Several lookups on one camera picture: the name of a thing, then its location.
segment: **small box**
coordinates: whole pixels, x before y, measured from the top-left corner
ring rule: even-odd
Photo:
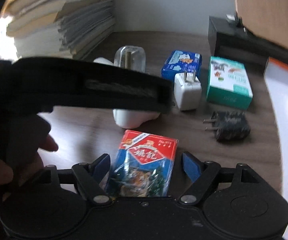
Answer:
[[[113,197],[166,196],[176,139],[126,130],[107,183]]]
[[[163,78],[174,82],[177,73],[188,73],[196,70],[196,76],[199,77],[202,64],[202,56],[198,53],[175,50],[166,60],[161,70]]]
[[[174,81],[174,97],[180,111],[197,109],[201,96],[201,83],[194,73],[177,73]]]
[[[242,63],[211,57],[206,100],[246,110],[253,93]]]

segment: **green and white box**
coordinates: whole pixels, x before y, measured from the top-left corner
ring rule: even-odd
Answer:
[[[242,63],[211,57],[206,100],[246,110],[253,93]]]

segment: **red and blue card pack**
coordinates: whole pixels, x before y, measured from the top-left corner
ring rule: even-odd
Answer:
[[[113,197],[166,196],[178,140],[126,130],[107,183]]]

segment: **white charger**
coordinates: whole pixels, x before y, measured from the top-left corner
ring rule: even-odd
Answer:
[[[180,111],[198,108],[202,96],[202,87],[196,77],[196,71],[175,75],[174,96]]]

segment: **blue package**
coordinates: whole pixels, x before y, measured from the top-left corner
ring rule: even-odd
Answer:
[[[175,50],[166,60],[162,68],[162,77],[174,82],[177,73],[193,72],[199,77],[202,64],[202,56],[198,53]]]

